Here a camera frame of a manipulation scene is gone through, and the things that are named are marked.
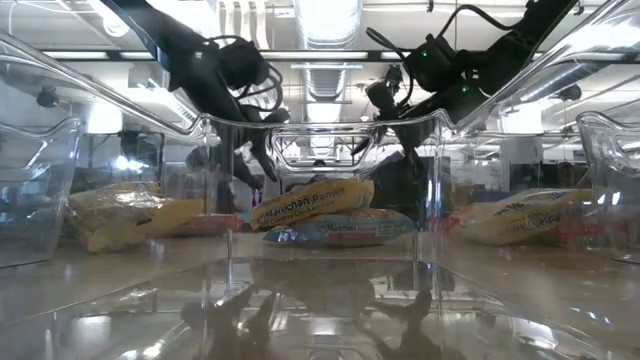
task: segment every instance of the ceiling light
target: ceiling light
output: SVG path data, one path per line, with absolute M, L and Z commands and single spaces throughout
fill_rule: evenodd
M 117 106 L 98 102 L 92 105 L 87 119 L 88 134 L 115 134 L 122 131 L 122 111 Z
M 612 50 L 634 47 L 638 39 L 640 39 L 640 29 L 627 20 L 616 24 L 585 26 L 565 37 L 558 45 L 568 45 L 571 53 L 580 53 L 591 49 Z
M 44 51 L 44 54 L 57 60 L 108 60 L 104 51 Z
M 298 30 L 302 38 L 313 44 L 334 44 L 342 48 L 357 34 L 362 2 L 358 0 L 295 1 Z M 333 18 L 330 24 L 327 19 Z
M 362 70 L 362 65 L 349 64 L 292 64 L 294 70 Z
M 364 60 L 366 51 L 268 51 L 262 57 L 269 59 L 322 59 L 322 60 Z
M 537 102 L 520 104 L 501 114 L 498 126 L 507 134 L 540 134 L 542 110 Z
M 146 51 L 123 51 L 120 56 L 127 60 L 153 60 L 153 55 Z
M 256 42 L 260 49 L 269 49 L 267 40 L 267 9 L 263 0 L 254 2 L 256 6 Z
M 402 55 L 404 55 L 405 57 L 409 56 L 409 54 L 411 53 L 408 51 L 402 53 Z M 400 56 L 392 51 L 385 51 L 380 57 L 382 58 L 382 60 L 400 60 Z
M 111 37 L 119 38 L 127 35 L 129 27 L 111 9 L 99 0 L 87 0 L 89 5 L 102 17 L 104 31 Z

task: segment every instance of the fluorescent light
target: fluorescent light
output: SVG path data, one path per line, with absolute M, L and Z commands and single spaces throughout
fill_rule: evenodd
M 128 60 L 153 60 L 153 56 L 146 51 L 124 51 L 120 56 Z
M 87 3 L 102 16 L 102 27 L 109 36 L 119 38 L 127 35 L 129 26 L 111 9 L 99 0 L 87 0 Z
M 408 51 L 405 51 L 402 53 L 402 55 L 404 55 L 404 57 L 409 56 L 409 54 L 411 54 Z M 398 54 L 390 51 L 390 52 L 383 52 L 381 58 L 383 60 L 400 60 L 400 56 L 398 56 Z
M 613 50 L 634 47 L 639 37 L 640 29 L 627 20 L 614 24 L 585 26 L 569 34 L 556 47 L 568 45 L 574 54 L 602 48 Z
M 140 171 L 142 170 L 142 168 L 149 167 L 149 165 L 145 163 L 141 163 L 136 160 L 127 160 L 127 158 L 125 158 L 122 155 L 118 156 L 118 158 L 113 163 L 113 165 L 120 170 L 133 170 L 133 171 Z
M 620 201 L 620 191 L 613 193 L 613 196 L 611 197 L 611 205 L 618 205 L 618 201 Z
M 640 141 L 631 142 L 625 145 L 622 145 L 623 150 L 635 149 L 640 147 Z
M 501 114 L 498 121 L 500 130 L 507 134 L 539 134 L 542 128 L 542 110 L 537 102 L 514 106 Z
M 220 35 L 218 21 L 212 20 L 217 18 L 216 12 L 206 1 L 147 0 L 147 3 L 205 38 Z
M 362 70 L 362 65 L 349 64 L 292 64 L 294 70 Z
M 87 133 L 115 134 L 122 131 L 122 124 L 123 117 L 120 108 L 107 102 L 98 102 L 91 107 L 87 121 Z
M 366 51 L 269 51 L 262 53 L 265 59 L 322 59 L 322 60 L 364 60 Z
M 109 56 L 104 51 L 44 51 L 44 54 L 56 60 L 107 60 Z
M 315 45 L 333 45 L 336 48 L 348 48 L 350 39 L 358 31 L 362 14 L 362 1 L 359 0 L 302 0 L 296 1 L 296 23 L 299 25 L 305 48 Z

